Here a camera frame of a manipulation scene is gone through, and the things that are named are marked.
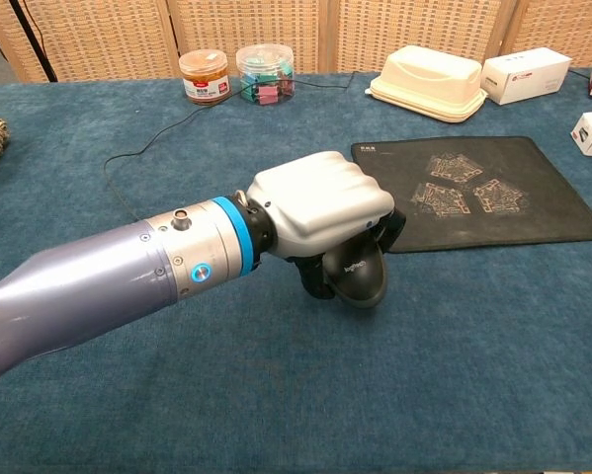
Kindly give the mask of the blue table cloth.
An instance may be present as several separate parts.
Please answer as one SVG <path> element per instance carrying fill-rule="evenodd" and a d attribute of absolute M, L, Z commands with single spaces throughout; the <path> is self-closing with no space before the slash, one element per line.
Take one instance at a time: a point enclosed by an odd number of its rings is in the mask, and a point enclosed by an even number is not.
<path fill-rule="evenodd" d="M 310 75 L 207 111 L 177 80 L 0 85 L 0 278 L 33 253 L 353 143 L 532 138 L 592 208 L 583 74 L 450 125 Z M 0 378 L 0 474 L 592 470 L 592 242 L 391 255 L 385 299 L 259 269 Z"/>

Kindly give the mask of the black printed mouse pad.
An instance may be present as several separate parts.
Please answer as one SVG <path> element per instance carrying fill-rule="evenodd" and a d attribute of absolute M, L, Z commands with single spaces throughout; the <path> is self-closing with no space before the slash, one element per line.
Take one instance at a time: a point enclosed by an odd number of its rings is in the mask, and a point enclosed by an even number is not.
<path fill-rule="evenodd" d="M 358 142 L 352 158 L 406 217 L 390 250 L 592 241 L 592 210 L 525 136 Z"/>

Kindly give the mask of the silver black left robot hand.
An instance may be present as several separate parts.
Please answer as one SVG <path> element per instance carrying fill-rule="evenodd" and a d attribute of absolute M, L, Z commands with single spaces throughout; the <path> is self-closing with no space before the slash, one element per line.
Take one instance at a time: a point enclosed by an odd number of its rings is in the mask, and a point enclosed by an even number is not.
<path fill-rule="evenodd" d="M 374 241 L 384 256 L 405 226 L 392 195 L 337 151 L 259 172 L 227 202 L 243 225 L 245 255 L 258 260 L 267 252 L 294 264 L 302 286 L 317 299 L 339 297 L 324 276 L 327 252 L 346 242 Z"/>

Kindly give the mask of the clear jar of binder clips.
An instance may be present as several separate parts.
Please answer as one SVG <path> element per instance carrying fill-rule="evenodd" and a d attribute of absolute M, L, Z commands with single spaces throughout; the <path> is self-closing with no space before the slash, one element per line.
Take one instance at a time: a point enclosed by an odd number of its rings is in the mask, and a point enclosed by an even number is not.
<path fill-rule="evenodd" d="M 240 97 L 266 106 L 289 100 L 295 92 L 294 54 L 279 43 L 244 46 L 236 52 Z"/>

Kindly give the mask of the black tripod stand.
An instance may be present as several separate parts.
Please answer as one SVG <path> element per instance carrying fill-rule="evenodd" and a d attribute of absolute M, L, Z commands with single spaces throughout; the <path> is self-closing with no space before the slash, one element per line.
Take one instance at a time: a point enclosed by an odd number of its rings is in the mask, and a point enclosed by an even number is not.
<path fill-rule="evenodd" d="M 42 31 L 34 19 L 26 0 L 8 0 L 10 6 L 21 25 L 24 34 L 32 47 L 40 66 L 50 83 L 58 81 L 56 73 L 49 61 L 44 47 Z"/>

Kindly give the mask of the orange-filled plastic jar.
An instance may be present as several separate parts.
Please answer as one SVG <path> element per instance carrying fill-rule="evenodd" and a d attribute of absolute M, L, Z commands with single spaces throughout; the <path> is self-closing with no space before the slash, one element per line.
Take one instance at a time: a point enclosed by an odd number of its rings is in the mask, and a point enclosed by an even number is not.
<path fill-rule="evenodd" d="M 210 105 L 231 93 L 226 54 L 218 49 L 196 49 L 182 54 L 178 65 L 187 98 Z"/>

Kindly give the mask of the cream plastic lunch box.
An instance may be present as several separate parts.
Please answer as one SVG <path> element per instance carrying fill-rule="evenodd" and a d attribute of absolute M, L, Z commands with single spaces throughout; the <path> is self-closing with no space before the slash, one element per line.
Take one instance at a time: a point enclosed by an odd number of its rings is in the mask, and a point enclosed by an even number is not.
<path fill-rule="evenodd" d="M 482 65 L 435 49 L 406 45 L 391 53 L 365 94 L 443 122 L 469 119 L 484 104 Z"/>

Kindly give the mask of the woven wicker folding screen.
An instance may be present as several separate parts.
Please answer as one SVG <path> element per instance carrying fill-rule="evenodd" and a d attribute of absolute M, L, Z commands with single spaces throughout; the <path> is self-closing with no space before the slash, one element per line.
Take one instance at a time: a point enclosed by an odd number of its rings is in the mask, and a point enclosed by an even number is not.
<path fill-rule="evenodd" d="M 299 73 L 371 72 L 416 44 L 481 61 L 545 46 L 592 66 L 592 0 L 26 0 L 58 82 L 173 78 L 178 57 L 289 46 Z M 8 0 L 0 48 L 49 82 Z"/>

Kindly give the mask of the white rectangular cardboard box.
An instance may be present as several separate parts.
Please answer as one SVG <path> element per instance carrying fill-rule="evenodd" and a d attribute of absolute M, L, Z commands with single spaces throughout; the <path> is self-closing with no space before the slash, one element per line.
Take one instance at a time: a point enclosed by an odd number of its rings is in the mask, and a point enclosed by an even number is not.
<path fill-rule="evenodd" d="M 572 58 L 538 47 L 486 59 L 480 86 L 497 105 L 506 105 L 556 93 Z"/>

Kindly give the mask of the black wired computer mouse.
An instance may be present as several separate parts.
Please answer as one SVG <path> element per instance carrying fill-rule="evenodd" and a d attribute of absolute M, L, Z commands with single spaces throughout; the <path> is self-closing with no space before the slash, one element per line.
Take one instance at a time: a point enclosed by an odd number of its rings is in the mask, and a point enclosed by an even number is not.
<path fill-rule="evenodd" d="M 385 264 L 381 249 L 374 241 L 346 242 L 324 255 L 322 267 L 334 293 L 353 307 L 375 307 L 385 295 Z"/>

